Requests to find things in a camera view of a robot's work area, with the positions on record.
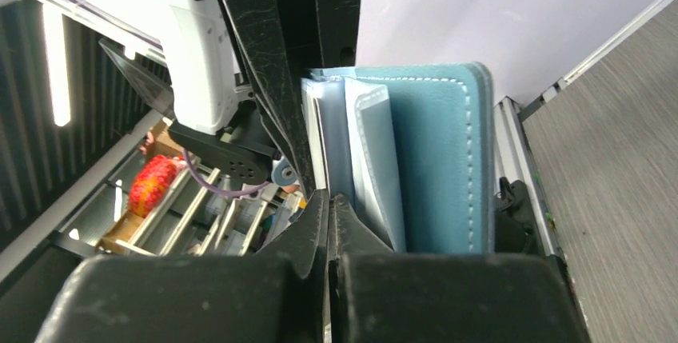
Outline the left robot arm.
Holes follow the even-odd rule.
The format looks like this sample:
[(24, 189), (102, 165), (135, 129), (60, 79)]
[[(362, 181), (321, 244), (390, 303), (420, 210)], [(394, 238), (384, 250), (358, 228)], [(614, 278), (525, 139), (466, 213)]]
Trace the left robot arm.
[(132, 0), (171, 83), (138, 93), (169, 109), (172, 139), (249, 185), (277, 156), (316, 189), (301, 98), (310, 70), (353, 66), (361, 0)]

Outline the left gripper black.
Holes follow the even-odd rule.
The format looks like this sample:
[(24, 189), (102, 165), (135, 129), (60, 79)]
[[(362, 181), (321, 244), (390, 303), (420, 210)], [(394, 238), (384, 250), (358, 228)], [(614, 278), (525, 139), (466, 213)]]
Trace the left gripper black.
[(215, 5), (239, 65), (247, 65), (261, 121), (311, 197), (316, 183), (291, 66), (351, 66), (356, 58), (361, 0), (191, 0)]

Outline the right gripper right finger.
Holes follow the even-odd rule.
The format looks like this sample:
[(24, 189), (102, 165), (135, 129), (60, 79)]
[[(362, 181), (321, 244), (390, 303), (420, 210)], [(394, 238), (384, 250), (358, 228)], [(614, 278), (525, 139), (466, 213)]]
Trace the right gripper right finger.
[(338, 194), (329, 204), (329, 317), (333, 342), (366, 342), (370, 289), (366, 265), (392, 250), (356, 215), (349, 199)]

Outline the red yellow plush toy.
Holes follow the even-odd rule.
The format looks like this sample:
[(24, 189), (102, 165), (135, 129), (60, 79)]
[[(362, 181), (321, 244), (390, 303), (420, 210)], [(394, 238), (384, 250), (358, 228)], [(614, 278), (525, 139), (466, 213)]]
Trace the red yellow plush toy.
[(127, 209), (136, 216), (147, 217), (184, 167), (183, 157), (152, 157), (133, 180)]

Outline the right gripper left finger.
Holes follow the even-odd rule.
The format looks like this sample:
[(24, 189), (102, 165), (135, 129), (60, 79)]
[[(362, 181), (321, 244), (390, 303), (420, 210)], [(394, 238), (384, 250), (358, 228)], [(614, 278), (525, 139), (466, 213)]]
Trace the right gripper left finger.
[(265, 275), (274, 293), (277, 342), (323, 342), (329, 192), (317, 189), (299, 218), (259, 252), (274, 271)]

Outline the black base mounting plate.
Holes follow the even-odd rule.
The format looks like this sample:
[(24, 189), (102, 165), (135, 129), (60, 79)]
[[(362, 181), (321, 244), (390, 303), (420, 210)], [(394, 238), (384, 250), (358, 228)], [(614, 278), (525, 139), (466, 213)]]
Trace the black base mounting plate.
[(526, 184), (510, 182), (507, 177), (500, 177), (498, 183), (499, 192), (494, 197), (495, 251), (544, 257)]

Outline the blue leather card holder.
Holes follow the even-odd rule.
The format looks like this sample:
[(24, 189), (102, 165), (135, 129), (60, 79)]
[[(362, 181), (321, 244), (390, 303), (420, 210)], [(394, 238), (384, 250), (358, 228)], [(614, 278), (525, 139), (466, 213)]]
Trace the blue leather card holder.
[(493, 80), (479, 62), (313, 69), (314, 169), (398, 253), (494, 250)]

